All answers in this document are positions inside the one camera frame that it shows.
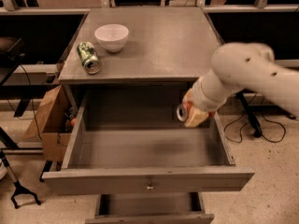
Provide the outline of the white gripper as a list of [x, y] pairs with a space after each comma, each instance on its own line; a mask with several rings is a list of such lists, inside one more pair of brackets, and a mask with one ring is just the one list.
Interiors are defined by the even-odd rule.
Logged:
[[182, 99], [183, 104], [196, 106], [187, 107], [185, 126], [197, 127], [209, 117], [207, 112], [216, 111], [226, 103], [228, 97], [241, 90], [235, 84], [222, 82], [212, 70], [208, 71], [193, 83]]

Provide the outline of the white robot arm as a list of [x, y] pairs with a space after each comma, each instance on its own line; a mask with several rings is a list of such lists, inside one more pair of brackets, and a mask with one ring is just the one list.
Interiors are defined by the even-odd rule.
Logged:
[[294, 116], [299, 115], [299, 72], [275, 64], [274, 51], [261, 43], [227, 43], [212, 55], [183, 100], [184, 124], [193, 128], [244, 89], [260, 93]]

